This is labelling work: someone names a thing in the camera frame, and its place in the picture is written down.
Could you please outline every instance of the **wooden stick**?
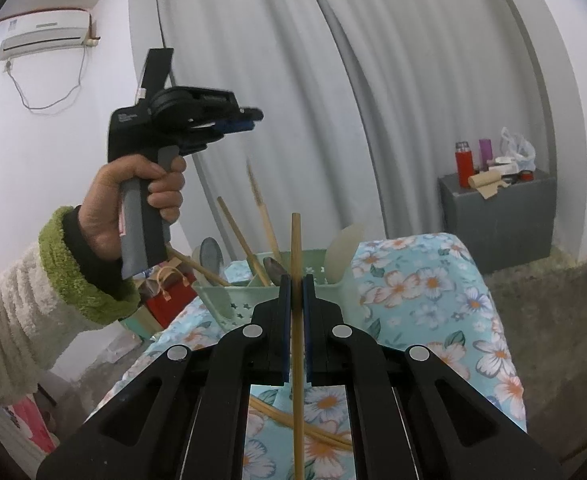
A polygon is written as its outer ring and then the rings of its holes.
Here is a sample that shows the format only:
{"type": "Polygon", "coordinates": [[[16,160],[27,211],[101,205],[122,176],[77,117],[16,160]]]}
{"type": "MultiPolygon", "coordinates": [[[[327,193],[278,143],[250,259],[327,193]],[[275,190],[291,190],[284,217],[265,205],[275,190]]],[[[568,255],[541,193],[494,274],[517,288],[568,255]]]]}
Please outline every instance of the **wooden stick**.
{"type": "Polygon", "coordinates": [[[220,206],[222,213],[225,215],[227,222],[229,222],[229,225],[232,227],[232,231],[234,231],[236,238],[238,238],[238,241],[240,242],[242,249],[245,251],[245,254],[247,255],[247,260],[250,261],[251,266],[253,266],[256,270],[256,274],[260,278],[260,281],[264,286],[270,286],[271,281],[269,280],[269,278],[267,278],[267,273],[265,272],[265,269],[263,269],[260,265],[256,257],[256,254],[251,252],[250,245],[247,243],[247,240],[245,240],[245,237],[240,232],[238,224],[234,220],[231,211],[229,211],[229,208],[227,208],[227,205],[224,203],[224,200],[221,196],[218,197],[218,205],[220,206]]]}
{"type": "Polygon", "coordinates": [[[231,283],[227,282],[226,280],[223,280],[220,276],[218,276],[218,274],[211,272],[211,270],[209,270],[209,269],[205,269],[205,267],[200,265],[191,256],[185,256],[183,253],[179,253],[173,247],[171,247],[169,244],[167,244],[167,252],[170,254],[170,256],[174,256],[175,258],[178,258],[184,264],[187,264],[189,267],[192,267],[193,269],[200,272],[200,274],[205,276],[205,278],[207,278],[208,280],[211,280],[212,282],[216,282],[216,283],[218,283],[218,285],[232,286],[231,283]]]}
{"type": "MultiPolygon", "coordinates": [[[[289,428],[294,426],[294,418],[289,415],[289,413],[281,412],[279,409],[270,406],[257,397],[250,396],[250,406],[257,412],[267,415],[269,418],[272,418],[283,426],[288,426],[289,428]]],[[[342,449],[344,451],[350,452],[353,451],[353,445],[350,440],[343,436],[322,430],[321,428],[318,428],[312,424],[308,424],[307,422],[304,423],[304,433],[314,438],[318,442],[335,447],[336,449],[342,449]]]]}
{"type": "Polygon", "coordinates": [[[280,254],[280,249],[278,248],[278,240],[276,239],[274,226],[271,223],[271,219],[269,218],[267,204],[265,204],[264,200],[262,200],[262,193],[260,192],[260,188],[258,187],[258,181],[256,180],[256,177],[254,176],[253,171],[251,170],[251,164],[249,159],[247,159],[247,175],[250,178],[251,192],[254,195],[256,205],[258,206],[260,216],[262,217],[262,225],[265,228],[265,234],[267,235],[269,247],[271,247],[271,252],[274,254],[274,258],[276,259],[276,261],[278,261],[279,264],[282,264],[283,257],[282,254],[280,254]]]}
{"type": "Polygon", "coordinates": [[[304,335],[302,333],[302,237],[300,213],[292,214],[293,478],[304,480],[304,335]]]}

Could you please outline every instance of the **gray handle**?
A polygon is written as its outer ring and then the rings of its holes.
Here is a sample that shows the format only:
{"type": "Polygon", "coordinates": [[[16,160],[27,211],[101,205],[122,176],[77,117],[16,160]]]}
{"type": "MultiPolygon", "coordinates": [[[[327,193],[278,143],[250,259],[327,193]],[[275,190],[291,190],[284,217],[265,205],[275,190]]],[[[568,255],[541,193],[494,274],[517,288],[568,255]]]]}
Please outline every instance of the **gray handle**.
{"type": "MultiPolygon", "coordinates": [[[[144,153],[166,171],[179,155],[177,146],[165,146],[157,153],[144,153]]],[[[150,181],[131,178],[120,187],[120,246],[123,255],[123,279],[150,269],[167,259],[165,245],[170,241],[170,224],[162,219],[160,211],[147,202],[150,181]]]]}

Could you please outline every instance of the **floral tablecloth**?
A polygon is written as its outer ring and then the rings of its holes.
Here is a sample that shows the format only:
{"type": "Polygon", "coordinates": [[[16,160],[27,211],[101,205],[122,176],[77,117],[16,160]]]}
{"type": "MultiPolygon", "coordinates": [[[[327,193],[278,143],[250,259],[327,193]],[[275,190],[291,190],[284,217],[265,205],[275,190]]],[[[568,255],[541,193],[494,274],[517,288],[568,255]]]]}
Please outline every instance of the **floral tablecloth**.
{"type": "MultiPolygon", "coordinates": [[[[426,345],[523,430],[523,387],[500,318],[469,252],[455,236],[438,233],[365,242],[352,262],[368,332],[381,344],[405,349],[426,345]]],[[[245,262],[234,262],[227,279],[247,279],[245,262]]],[[[215,344],[222,331],[199,299],[176,317],[157,342],[125,373],[97,409],[170,346],[215,344]]],[[[253,386],[252,394],[291,412],[291,387],[253,386]]],[[[307,422],[350,438],[342,386],[305,389],[307,422]]],[[[291,478],[292,430],[250,408],[243,480],[291,478]]],[[[353,456],[305,439],[307,478],[352,480],[353,456]]]]}

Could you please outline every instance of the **hand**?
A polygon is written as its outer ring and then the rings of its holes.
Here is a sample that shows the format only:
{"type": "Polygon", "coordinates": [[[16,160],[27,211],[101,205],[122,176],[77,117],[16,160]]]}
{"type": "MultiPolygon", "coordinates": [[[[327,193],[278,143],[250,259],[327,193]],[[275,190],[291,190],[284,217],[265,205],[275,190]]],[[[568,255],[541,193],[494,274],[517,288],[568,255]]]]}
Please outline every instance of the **hand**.
{"type": "Polygon", "coordinates": [[[112,262],[121,255],[118,233],[120,183],[135,176],[152,180],[147,202],[160,209],[160,216],[167,222],[173,223],[180,216],[180,190],[185,185],[182,172],[186,167],[181,156],[171,162],[171,172],[168,173],[142,155],[127,155],[100,168],[78,211],[80,232],[96,256],[112,262]]]}

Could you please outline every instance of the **finger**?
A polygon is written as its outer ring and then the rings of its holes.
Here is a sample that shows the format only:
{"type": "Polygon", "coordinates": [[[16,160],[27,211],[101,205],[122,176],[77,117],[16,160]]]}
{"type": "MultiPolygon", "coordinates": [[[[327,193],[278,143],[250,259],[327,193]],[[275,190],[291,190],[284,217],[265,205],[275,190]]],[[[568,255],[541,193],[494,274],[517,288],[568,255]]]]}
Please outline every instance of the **finger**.
{"type": "Polygon", "coordinates": [[[154,180],[149,184],[148,189],[150,193],[159,193],[161,191],[180,191],[185,185],[185,177],[182,173],[168,173],[158,180],[154,180]]]}
{"type": "Polygon", "coordinates": [[[154,180],[167,172],[142,155],[126,155],[109,162],[98,171],[97,180],[107,186],[118,186],[135,176],[154,180]]]}
{"type": "Polygon", "coordinates": [[[163,191],[161,193],[152,193],[147,197],[147,202],[153,207],[164,209],[166,207],[180,207],[182,204],[182,195],[177,191],[163,191]]]}
{"type": "Polygon", "coordinates": [[[180,209],[177,207],[166,207],[160,210],[160,216],[162,216],[167,222],[173,224],[180,216],[180,209]]]}
{"type": "Polygon", "coordinates": [[[174,160],[171,161],[171,171],[177,171],[178,173],[182,173],[187,169],[187,162],[181,156],[177,156],[174,160]]]}

